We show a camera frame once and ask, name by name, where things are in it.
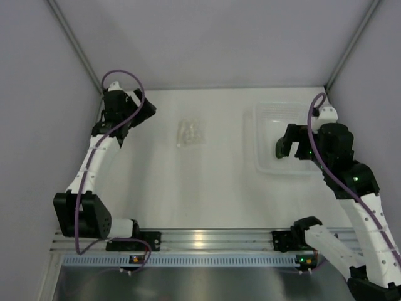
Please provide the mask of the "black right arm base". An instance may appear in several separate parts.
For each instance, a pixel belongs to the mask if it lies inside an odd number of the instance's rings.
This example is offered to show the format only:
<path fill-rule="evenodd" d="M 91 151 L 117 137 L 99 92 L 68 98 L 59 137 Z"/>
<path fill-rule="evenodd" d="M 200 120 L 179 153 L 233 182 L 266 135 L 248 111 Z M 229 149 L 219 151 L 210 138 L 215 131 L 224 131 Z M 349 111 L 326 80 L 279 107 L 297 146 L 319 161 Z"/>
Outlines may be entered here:
<path fill-rule="evenodd" d="M 323 223 L 315 216 L 299 219 L 290 226 L 289 230 L 272 231 L 274 251 L 286 253 L 289 251 L 311 251 L 312 247 L 306 244 L 305 231 L 312 226 Z"/>

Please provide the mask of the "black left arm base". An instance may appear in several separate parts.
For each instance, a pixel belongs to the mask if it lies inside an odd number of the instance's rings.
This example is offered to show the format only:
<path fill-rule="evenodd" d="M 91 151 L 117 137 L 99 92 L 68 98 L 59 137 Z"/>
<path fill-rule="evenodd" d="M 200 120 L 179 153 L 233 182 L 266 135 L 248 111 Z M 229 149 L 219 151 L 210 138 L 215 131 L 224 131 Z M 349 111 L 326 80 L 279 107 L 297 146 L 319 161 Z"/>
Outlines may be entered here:
<path fill-rule="evenodd" d="M 162 234 L 141 230 L 134 219 L 113 219 L 106 251 L 160 251 Z"/>

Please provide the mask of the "clear zip top bag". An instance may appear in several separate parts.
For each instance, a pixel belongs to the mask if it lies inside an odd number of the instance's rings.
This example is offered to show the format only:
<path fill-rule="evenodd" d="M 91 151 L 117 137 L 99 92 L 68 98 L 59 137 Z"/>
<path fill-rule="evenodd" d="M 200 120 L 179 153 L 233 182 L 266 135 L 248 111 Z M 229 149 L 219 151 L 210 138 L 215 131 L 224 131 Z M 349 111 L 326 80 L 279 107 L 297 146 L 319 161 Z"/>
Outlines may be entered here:
<path fill-rule="evenodd" d="M 178 148 L 206 144 L 206 122 L 204 119 L 185 118 L 179 121 L 176 145 Z"/>

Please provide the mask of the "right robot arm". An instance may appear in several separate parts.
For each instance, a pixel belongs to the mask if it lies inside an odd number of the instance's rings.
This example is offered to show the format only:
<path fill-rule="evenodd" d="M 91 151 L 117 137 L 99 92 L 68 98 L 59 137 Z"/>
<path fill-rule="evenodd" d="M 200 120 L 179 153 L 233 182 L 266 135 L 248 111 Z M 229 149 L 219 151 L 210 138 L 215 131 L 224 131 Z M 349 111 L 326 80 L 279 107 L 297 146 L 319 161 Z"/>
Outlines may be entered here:
<path fill-rule="evenodd" d="M 353 134 L 339 123 L 313 132 L 306 125 L 288 124 L 276 143 L 276 157 L 288 157 L 294 143 L 296 158 L 320 168 L 348 216 L 361 249 L 355 254 L 314 216 L 299 219 L 289 238 L 273 235 L 276 250 L 312 248 L 345 279 L 355 300 L 400 300 L 400 252 L 384 217 L 380 189 L 372 170 L 354 158 Z"/>

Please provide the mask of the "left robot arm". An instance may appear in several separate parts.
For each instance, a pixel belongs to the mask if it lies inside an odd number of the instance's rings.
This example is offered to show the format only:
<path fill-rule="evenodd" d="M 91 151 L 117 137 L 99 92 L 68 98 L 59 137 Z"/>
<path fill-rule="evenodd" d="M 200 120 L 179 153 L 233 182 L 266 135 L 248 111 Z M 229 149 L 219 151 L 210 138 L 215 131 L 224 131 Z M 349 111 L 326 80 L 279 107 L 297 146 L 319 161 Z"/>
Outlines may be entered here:
<path fill-rule="evenodd" d="M 92 239 L 120 238 L 127 250 L 136 250 L 142 242 L 134 219 L 116 218 L 100 198 L 107 183 L 111 163 L 121 149 L 130 129 L 156 113 L 156 108 L 143 96 L 141 89 L 133 98 L 120 87 L 103 92 L 104 109 L 91 130 L 90 146 L 73 182 L 53 199 L 56 216 L 65 237 Z"/>

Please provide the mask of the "dark green fake food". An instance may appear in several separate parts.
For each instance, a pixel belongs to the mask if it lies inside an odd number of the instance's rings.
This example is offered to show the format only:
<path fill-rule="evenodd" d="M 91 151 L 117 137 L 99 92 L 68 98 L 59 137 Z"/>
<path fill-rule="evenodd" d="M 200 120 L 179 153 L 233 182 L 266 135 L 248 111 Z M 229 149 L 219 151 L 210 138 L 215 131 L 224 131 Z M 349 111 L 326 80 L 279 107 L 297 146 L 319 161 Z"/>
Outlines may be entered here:
<path fill-rule="evenodd" d="M 282 159 L 282 158 L 286 157 L 286 154 L 283 153 L 281 150 L 277 150 L 275 152 L 275 156 L 276 156 L 277 159 Z"/>

